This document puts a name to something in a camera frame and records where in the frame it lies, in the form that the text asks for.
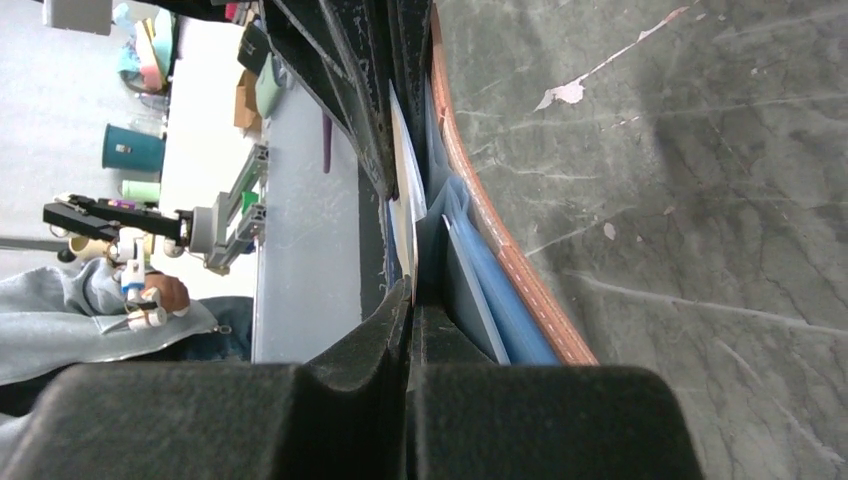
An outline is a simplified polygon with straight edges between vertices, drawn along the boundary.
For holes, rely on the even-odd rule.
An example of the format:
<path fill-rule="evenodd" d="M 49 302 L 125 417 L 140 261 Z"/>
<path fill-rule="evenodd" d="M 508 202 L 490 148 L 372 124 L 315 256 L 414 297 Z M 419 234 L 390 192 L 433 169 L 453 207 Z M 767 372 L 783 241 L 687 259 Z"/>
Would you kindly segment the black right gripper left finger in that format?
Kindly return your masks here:
<path fill-rule="evenodd" d="M 5 479 L 398 479 L 412 288 L 305 365 L 82 365 L 44 391 Z"/>

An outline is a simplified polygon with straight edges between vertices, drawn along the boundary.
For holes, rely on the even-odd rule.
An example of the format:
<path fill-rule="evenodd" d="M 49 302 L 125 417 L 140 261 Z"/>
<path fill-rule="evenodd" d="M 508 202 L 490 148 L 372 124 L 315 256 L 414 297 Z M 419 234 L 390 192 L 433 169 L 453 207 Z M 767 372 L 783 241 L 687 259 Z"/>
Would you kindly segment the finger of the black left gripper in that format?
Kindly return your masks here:
<path fill-rule="evenodd" d="M 384 199 L 398 195 L 391 135 L 395 95 L 418 154 L 426 152 L 431 0 L 263 1 L 271 49 L 351 141 Z"/>

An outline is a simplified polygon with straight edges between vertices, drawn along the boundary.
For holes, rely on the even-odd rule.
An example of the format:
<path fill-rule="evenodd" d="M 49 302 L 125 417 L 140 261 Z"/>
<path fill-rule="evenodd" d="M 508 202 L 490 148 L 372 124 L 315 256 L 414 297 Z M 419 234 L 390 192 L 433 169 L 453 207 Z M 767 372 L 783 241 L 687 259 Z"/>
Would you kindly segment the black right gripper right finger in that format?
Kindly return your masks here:
<path fill-rule="evenodd" d="M 630 366 L 499 366 L 436 306 L 416 309 L 411 479 L 699 479 L 680 405 Z"/>

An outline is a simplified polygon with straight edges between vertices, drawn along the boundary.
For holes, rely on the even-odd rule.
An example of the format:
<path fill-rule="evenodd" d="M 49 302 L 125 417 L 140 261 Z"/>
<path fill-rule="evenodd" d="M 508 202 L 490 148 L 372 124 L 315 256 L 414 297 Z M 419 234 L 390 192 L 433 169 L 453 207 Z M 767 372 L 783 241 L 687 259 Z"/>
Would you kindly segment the tan card holder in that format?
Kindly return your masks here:
<path fill-rule="evenodd" d="M 594 365 L 595 355 L 498 215 L 473 170 L 449 91 L 438 10 L 390 1 L 398 91 L 412 120 L 431 214 L 446 217 L 512 364 Z"/>

